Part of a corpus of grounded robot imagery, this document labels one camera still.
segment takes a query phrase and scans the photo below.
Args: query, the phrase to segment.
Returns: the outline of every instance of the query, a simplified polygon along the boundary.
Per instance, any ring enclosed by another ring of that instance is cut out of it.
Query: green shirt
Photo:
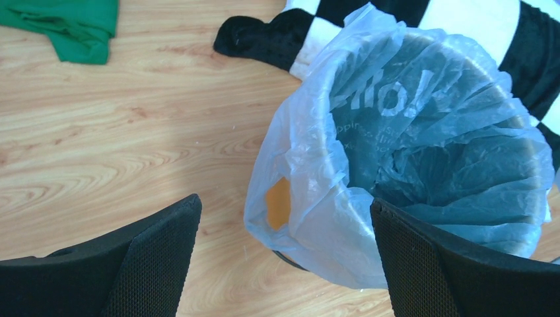
[[[118,8],[118,0],[0,0],[0,24],[45,34],[60,61],[102,65]]]

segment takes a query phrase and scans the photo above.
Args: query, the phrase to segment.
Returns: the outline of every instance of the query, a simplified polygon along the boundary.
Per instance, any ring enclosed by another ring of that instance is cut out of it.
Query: trash can
[[[376,197],[530,256],[555,173],[510,77],[473,40],[407,28],[371,4],[345,25],[273,117],[248,189],[248,231],[354,289],[386,287]]]

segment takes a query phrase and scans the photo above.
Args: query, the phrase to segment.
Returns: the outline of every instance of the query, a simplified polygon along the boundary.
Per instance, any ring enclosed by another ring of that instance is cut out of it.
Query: black and white blanket
[[[231,17],[214,50],[256,59],[303,80],[317,54],[344,27],[344,18],[367,0],[288,0],[265,23]],[[555,0],[371,0],[408,26],[441,28],[476,40],[512,77],[512,93],[553,149],[560,168],[560,5]]]

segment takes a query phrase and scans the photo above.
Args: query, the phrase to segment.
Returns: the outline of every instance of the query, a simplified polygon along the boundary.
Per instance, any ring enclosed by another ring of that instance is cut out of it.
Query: orange object
[[[265,200],[268,223],[272,229],[278,230],[290,220],[290,182],[286,178],[279,180],[268,190]]]

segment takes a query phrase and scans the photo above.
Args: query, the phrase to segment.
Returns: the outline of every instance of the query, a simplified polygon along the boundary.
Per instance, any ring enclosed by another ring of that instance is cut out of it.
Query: wood grain
[[[106,66],[60,63],[0,27],[0,260],[45,256],[198,193],[203,217],[178,316],[392,316],[388,293],[284,264],[245,230],[253,162],[299,82],[212,50],[232,15],[283,1],[123,0]],[[560,255],[560,195],[535,259]]]

